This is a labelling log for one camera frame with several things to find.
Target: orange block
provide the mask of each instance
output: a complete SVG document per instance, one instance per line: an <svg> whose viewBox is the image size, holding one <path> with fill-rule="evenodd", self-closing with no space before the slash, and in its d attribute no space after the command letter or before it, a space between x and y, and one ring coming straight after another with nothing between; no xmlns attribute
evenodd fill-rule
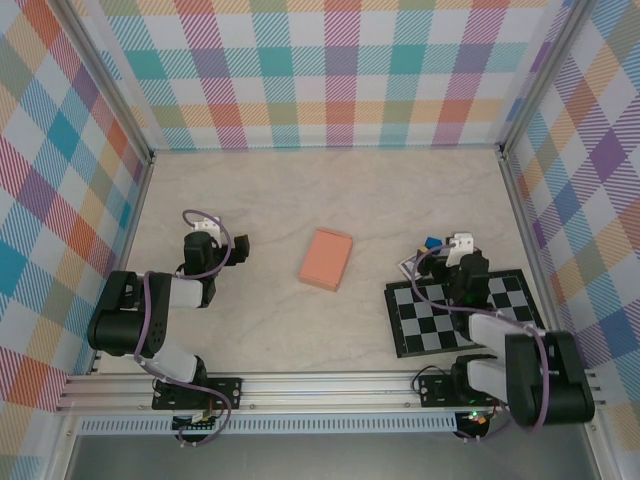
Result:
<svg viewBox="0 0 640 480"><path fill-rule="evenodd" d="M351 236L318 228L300 269L300 281L337 292L352 246Z"/></svg>

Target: beige floor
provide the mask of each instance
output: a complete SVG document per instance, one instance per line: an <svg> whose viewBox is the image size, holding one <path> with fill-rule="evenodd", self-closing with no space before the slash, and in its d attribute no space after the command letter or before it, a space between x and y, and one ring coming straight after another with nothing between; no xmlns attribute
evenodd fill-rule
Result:
<svg viewBox="0 0 640 480"><path fill-rule="evenodd" d="M533 282L490 149L303 150L161 154L129 269L173 272L188 228L181 211L220 215L248 233L247 263L226 268L207 309L172 310L169 335L209 371L413 370L456 354L396 358L383 291L426 236L470 231L492 269ZM316 227L351 234L337 293L297 272ZM130 372L106 357L100 371Z"/></svg>

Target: colorful checkered pattern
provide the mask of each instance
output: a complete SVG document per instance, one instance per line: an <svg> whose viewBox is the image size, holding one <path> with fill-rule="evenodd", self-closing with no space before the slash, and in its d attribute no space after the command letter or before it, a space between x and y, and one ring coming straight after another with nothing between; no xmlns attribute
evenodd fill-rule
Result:
<svg viewBox="0 0 640 480"><path fill-rule="evenodd" d="M142 162L45 0L0 1L0 478L29 479Z"/></svg>
<svg viewBox="0 0 640 480"><path fill-rule="evenodd" d="M571 9L575 1L576 0L562 1L562 7L560 7L560 10L558 11L556 18L554 19L553 24L551 25L551 28L549 29L549 32L547 33L547 36L545 37L544 42L542 43L542 47L540 47L540 50L536 55L536 59L534 60L533 64L531 65L531 68L529 69L529 72L527 73L527 78L522 84L522 87L520 87L520 91L518 92L518 98L516 98L516 101L513 102L511 110L509 111L509 115L507 115L507 120L504 122L504 125L502 126L502 130L500 130L497 143L504 143L504 140L507 134L509 133L509 129L513 125L513 121L518 115L518 112L520 111L522 102L524 102L524 100L527 98L527 96L529 95L529 92L531 91L531 87L533 87L533 85L535 84L538 78L538 73L540 72L540 68L546 61L547 56L551 51L552 45L555 43L556 39L558 38L558 34L562 31L562 27L564 26L567 18L569 17L569 13L571 13Z"/></svg>
<svg viewBox="0 0 640 480"><path fill-rule="evenodd" d="M85 2L134 114L171 149L493 144L549 4L101 0L100 30Z"/></svg>
<svg viewBox="0 0 640 480"><path fill-rule="evenodd" d="M513 167L564 325L640 474L640 2L601 0Z"/></svg>

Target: black and white checkered board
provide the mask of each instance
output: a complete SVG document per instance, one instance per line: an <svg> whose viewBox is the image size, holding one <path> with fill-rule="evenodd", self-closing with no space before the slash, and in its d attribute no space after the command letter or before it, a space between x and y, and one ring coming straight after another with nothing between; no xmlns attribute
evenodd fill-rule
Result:
<svg viewBox="0 0 640 480"><path fill-rule="evenodd" d="M489 275L489 303L511 318L543 327L522 270L503 270ZM445 304L449 294L447 285L434 285L432 278L418 280L416 284L423 296ZM446 310L432 309L420 301L411 282L390 283L384 294L398 358L477 347L453 330Z"/></svg>

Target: wire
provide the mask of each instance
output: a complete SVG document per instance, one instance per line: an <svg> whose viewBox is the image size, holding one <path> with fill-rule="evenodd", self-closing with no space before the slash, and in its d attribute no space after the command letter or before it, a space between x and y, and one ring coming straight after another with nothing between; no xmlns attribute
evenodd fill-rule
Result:
<svg viewBox="0 0 640 480"><path fill-rule="evenodd" d="M521 325L516 320L513 320L512 318L509 318L498 311L491 312L489 310L481 310L479 308L456 307L451 305L441 305L439 303L432 302L431 300L425 298L425 296L422 295L422 293L420 293L420 290L418 290L418 285L416 284L416 272L418 269L418 265L420 265L420 263L432 253L440 250L444 250L444 249L449 249L452 247L453 245L438 245L436 247L430 248L429 250L421 254L416 259L415 263L413 264L413 269L411 270L411 287L415 292L415 294L418 296L418 298L423 302L425 302L427 305L430 305L431 307L439 308L441 310L448 310L450 312L480 313L482 315L489 315L491 317L497 318L498 320L502 320L503 322L509 323L510 325L514 325L518 328L521 328L533 337L538 347L538 351L540 352L540 362L542 363L542 404L540 406L538 419L536 420L536 423L533 425L531 430L529 430L530 433L535 433L542 428L542 425L544 425L544 422L547 419L547 412L549 411L549 383L550 383L549 382L549 375L550 375L549 359L547 358L547 353L544 348L544 343L542 342L542 339L540 338L540 334L538 334L538 331L535 328L531 327L530 325ZM505 428L506 427L503 427L502 429L496 432L493 432L493 434L487 435L484 438L486 439L489 436L493 437L495 436L495 434L497 434L498 432L501 432Z"/></svg>
<svg viewBox="0 0 640 480"><path fill-rule="evenodd" d="M174 278L182 278L185 280L199 280L201 278L205 278L205 277L209 277L211 275L216 275L218 272L220 272L220 270L222 270L222 268L224 267L224 265L227 263L227 261L229 260L229 257L231 256L231 235L229 234L229 231L224 227L224 225L222 225L222 223L220 223L219 220L216 220L213 216L201 212L199 210L185 210L184 212L182 212L182 219L187 223L187 225L193 227L194 224L192 222L189 221L189 218L187 217L187 215L189 214L194 214L194 215L201 215L209 220L211 220L213 223L215 223L216 225L218 225L218 227L220 227L220 231L224 234L224 236L227 239L227 250L225 252L225 255L222 259L222 261L212 270L209 270L208 272L204 272L204 273L199 273L197 275L180 275L180 274L175 274L173 275ZM202 445L206 445L207 443L211 442L212 440L214 440L216 437L218 437L220 435L220 433L222 432L222 430L224 430L227 425L229 424L229 420L231 419L231 402L229 401L229 398L227 398L226 395L224 395L221 392L218 392L217 390L213 390L211 388L207 388L207 387L201 387L200 385L193 385L191 383L186 383L186 382L182 382L180 380L176 380L175 378L171 378L168 377L166 375L164 375L163 373L155 370L154 368L150 367L149 365L147 365L144 361L144 358L142 356L140 356L140 353L142 352L142 347L144 346L144 342L147 338L147 334L149 333L149 325L151 324L151 288L149 286L149 275L153 273L151 271L146 272L144 274L144 277L142 278L142 286L143 286L143 291L144 291L144 304L145 304L145 311L144 311L144 322L142 324L142 330L140 332L140 338L138 340L138 344L136 345L136 349L133 353L133 359L135 360L135 362L140 365L140 367L142 367L142 369L149 373L150 375L153 375L154 377L158 378L160 381L165 382L165 383L171 383L173 385L177 385L179 387L183 387L183 388L188 388L190 390L195 390L197 392L203 392L203 393L207 393L209 395L213 395L214 397L219 398L220 400L223 401L225 407L226 407L226 411L227 411L227 415L225 416L224 421L222 422L222 424L212 433L210 433L209 435L207 435L204 439L200 440L199 442L187 442L183 437L182 437L182 431L186 428L186 427L182 427L178 430L178 439L182 442L181 446L184 445L189 445L192 447L200 447Z"/></svg>
<svg viewBox="0 0 640 480"><path fill-rule="evenodd" d="M444 376L449 376L449 374L447 372L445 372L444 370L442 370L440 367L436 367L435 365L427 365L422 370L420 370L418 373L416 373L416 376L413 377L413 380L411 380L411 388L416 393L416 395L420 395L420 392L416 389L416 380L418 379L418 377L420 376L420 374L422 372L424 372L425 370L428 370L429 368L435 368L440 373L442 373Z"/></svg>

